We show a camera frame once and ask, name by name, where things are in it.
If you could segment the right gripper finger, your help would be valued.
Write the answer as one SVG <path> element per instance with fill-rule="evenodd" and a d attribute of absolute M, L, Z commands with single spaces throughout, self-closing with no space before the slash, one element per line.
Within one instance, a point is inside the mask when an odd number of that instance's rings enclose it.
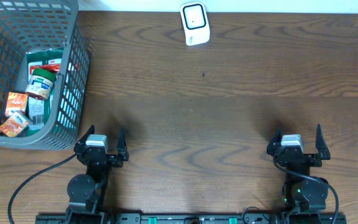
<path fill-rule="evenodd" d="M 280 129 L 276 130 L 272 140 L 267 145 L 267 154 L 274 156 L 276 150 L 281 146 L 282 132 Z"/>
<path fill-rule="evenodd" d="M 330 151 L 324 140 L 323 132 L 320 124 L 318 124 L 316 128 L 315 147 L 317 148 L 319 155 L 330 155 Z"/>

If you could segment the green lid jar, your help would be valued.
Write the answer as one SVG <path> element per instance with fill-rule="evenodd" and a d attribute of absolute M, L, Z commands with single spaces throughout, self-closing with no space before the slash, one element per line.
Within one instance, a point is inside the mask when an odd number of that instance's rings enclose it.
<path fill-rule="evenodd" d="M 30 76 L 25 94 L 36 100 L 45 101 L 50 96 L 55 80 L 56 74 L 42 68 L 35 68 Z"/>

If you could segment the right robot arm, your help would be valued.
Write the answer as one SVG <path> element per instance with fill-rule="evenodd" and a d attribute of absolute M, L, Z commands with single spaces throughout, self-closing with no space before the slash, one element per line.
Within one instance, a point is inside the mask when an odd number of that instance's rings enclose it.
<path fill-rule="evenodd" d="M 321 167 L 331 153 L 321 126 L 316 128 L 317 152 L 304 152 L 299 134 L 282 134 L 277 130 L 267 146 L 273 164 L 285 173 L 282 187 L 285 208 L 272 219 L 273 223 L 321 223 L 319 213 L 326 209 L 329 184 L 324 178 L 310 175 L 312 167 Z"/>

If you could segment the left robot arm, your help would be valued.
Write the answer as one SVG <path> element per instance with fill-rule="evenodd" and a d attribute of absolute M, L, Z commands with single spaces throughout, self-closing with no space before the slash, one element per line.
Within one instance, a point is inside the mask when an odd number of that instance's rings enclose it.
<path fill-rule="evenodd" d="M 108 154 L 108 140 L 105 135 L 95 134 L 94 126 L 74 146 L 76 158 L 86 166 L 86 172 L 74 176 L 68 183 L 70 198 L 64 223 L 115 222 L 114 216 L 102 208 L 112 168 L 122 167 L 129 160 L 125 132 L 120 130 L 116 153 Z"/>

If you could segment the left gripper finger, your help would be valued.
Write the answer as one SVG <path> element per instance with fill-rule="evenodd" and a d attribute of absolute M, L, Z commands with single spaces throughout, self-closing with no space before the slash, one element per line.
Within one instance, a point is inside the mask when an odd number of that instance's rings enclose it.
<path fill-rule="evenodd" d="M 120 130 L 119 138 L 116 144 L 116 151 L 121 155 L 127 154 L 127 146 L 125 141 L 125 132 L 123 129 Z"/>
<path fill-rule="evenodd" d="M 94 125 L 92 124 L 89 129 L 87 130 L 87 132 L 78 140 L 77 144 L 82 144 L 85 145 L 86 144 L 86 140 L 88 139 L 88 137 L 90 135 L 94 134 Z"/>

